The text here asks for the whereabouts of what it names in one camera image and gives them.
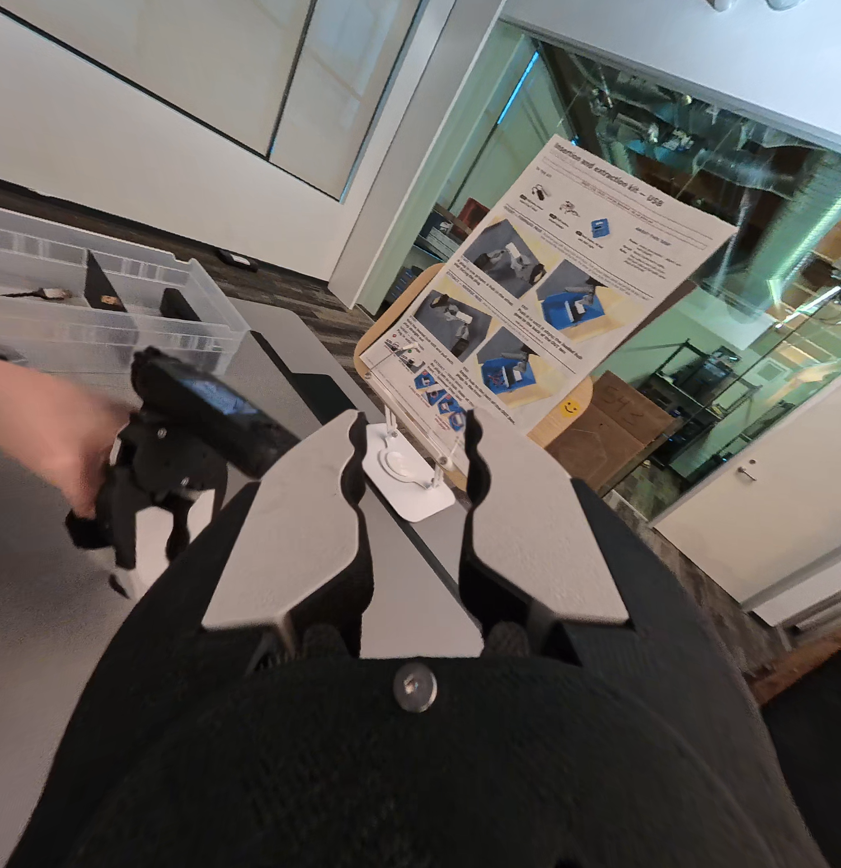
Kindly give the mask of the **white door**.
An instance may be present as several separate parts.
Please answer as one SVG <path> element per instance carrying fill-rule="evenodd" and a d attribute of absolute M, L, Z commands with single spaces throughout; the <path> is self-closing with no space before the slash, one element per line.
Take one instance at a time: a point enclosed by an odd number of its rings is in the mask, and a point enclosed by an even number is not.
<path fill-rule="evenodd" d="M 748 459 L 757 483 L 735 475 Z M 841 605 L 841 376 L 652 525 L 769 626 Z"/>

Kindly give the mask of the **person's left hand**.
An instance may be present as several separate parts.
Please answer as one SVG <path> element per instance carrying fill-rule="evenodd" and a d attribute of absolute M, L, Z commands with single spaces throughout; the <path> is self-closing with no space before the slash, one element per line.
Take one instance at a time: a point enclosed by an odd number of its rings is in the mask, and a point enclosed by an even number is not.
<path fill-rule="evenodd" d="M 0 449 L 93 519 L 105 468 L 132 408 L 110 396 L 0 360 Z"/>

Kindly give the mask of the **round wooden side table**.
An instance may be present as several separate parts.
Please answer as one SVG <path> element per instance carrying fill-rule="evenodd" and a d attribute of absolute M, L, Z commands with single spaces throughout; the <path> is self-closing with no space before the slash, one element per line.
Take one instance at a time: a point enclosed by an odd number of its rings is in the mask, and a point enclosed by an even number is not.
<path fill-rule="evenodd" d="M 353 363 L 356 372 L 366 382 L 370 382 L 371 380 L 371 369 L 370 366 L 362 360 L 361 357 L 363 353 L 378 339 L 392 331 L 394 324 L 400 320 L 403 314 L 413 304 L 415 299 L 426 291 L 428 284 L 443 268 L 445 268 L 445 264 L 438 263 L 437 265 L 426 268 L 420 276 L 415 277 L 399 299 L 372 324 L 369 330 L 360 339 L 354 349 Z M 530 432 L 528 432 L 526 436 L 542 448 L 547 448 L 588 410 L 592 396 L 593 381 L 591 377 L 586 377 L 556 406 L 554 406 L 553 409 Z M 563 418 L 560 415 L 557 407 L 566 398 L 575 399 L 584 407 L 583 413 L 579 417 Z"/>

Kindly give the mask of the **white poster stand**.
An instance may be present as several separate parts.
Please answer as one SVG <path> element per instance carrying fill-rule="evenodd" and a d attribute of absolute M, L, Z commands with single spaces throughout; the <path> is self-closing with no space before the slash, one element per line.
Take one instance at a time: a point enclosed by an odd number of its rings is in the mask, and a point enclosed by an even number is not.
<path fill-rule="evenodd" d="M 385 406 L 381 422 L 366 428 L 363 469 L 385 505 L 409 524 L 419 524 L 459 507 L 469 510 L 466 475 L 458 466 L 462 438 L 451 444 L 426 437 L 415 444 L 414 423 Z"/>

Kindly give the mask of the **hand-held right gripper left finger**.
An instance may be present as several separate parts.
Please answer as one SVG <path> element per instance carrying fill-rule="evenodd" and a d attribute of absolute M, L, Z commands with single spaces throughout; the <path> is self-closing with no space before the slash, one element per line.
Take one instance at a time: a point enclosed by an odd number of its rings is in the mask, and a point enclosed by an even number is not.
<path fill-rule="evenodd" d="M 310 627 L 328 625 L 360 655 L 374 591 L 366 432 L 365 414 L 345 410 L 263 476 L 202 627 L 268 627 L 295 651 Z"/>

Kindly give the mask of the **frosted glass wall panel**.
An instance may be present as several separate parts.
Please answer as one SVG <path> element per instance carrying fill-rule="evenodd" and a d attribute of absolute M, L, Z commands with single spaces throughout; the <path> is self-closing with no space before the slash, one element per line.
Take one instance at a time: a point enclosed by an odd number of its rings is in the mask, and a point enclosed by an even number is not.
<path fill-rule="evenodd" d="M 342 199 L 420 2 L 317 1 L 271 137 L 276 167 Z"/>

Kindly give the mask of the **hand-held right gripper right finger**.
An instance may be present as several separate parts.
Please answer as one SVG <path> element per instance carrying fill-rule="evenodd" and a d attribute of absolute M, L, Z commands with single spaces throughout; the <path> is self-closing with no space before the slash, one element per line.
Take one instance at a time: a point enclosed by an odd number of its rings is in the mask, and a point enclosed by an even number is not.
<path fill-rule="evenodd" d="M 498 414 L 468 412 L 470 508 L 459 598 L 485 645 L 518 630 L 531 652 L 566 656 L 566 627 L 625 627 L 630 614 L 568 472 Z"/>

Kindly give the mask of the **brown cardboard box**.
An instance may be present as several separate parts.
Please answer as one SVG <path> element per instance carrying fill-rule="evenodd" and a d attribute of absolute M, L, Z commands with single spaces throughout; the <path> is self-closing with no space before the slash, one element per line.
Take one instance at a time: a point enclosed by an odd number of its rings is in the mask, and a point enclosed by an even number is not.
<path fill-rule="evenodd" d="M 606 372 L 594 380 L 587 409 L 545 450 L 572 477 L 604 496 L 680 425 L 632 385 Z"/>

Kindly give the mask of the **instruction poster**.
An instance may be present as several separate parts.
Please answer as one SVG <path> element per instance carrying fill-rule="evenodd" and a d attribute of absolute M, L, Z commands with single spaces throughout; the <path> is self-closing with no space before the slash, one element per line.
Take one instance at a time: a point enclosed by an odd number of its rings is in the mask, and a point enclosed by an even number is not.
<path fill-rule="evenodd" d="M 413 436 L 466 415 L 527 435 L 733 236 L 734 227 L 553 136 L 426 291 L 362 355 Z"/>

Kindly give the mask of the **clear plastic box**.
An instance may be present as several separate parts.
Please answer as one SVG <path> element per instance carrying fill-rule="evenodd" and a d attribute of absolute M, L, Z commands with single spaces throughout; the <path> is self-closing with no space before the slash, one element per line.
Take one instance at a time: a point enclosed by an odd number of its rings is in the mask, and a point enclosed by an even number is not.
<path fill-rule="evenodd" d="M 83 297 L 86 250 L 127 308 L 101 311 Z M 201 323 L 159 313 L 178 288 Z M 0 208 L 0 357 L 46 373 L 126 376 L 154 346 L 223 374 L 249 326 L 195 259 Z"/>

